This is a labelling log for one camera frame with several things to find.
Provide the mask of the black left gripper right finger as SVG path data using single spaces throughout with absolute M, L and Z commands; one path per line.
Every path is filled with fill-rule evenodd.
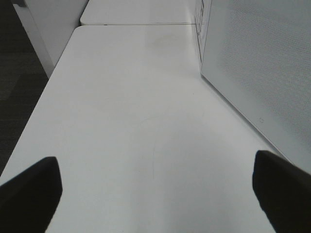
M 275 232 L 311 231 L 310 174 L 267 150 L 259 150 L 252 188 Z

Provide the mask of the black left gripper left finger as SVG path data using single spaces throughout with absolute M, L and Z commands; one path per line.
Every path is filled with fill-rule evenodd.
M 0 231 L 44 233 L 63 192 L 56 157 L 45 157 L 0 186 Z

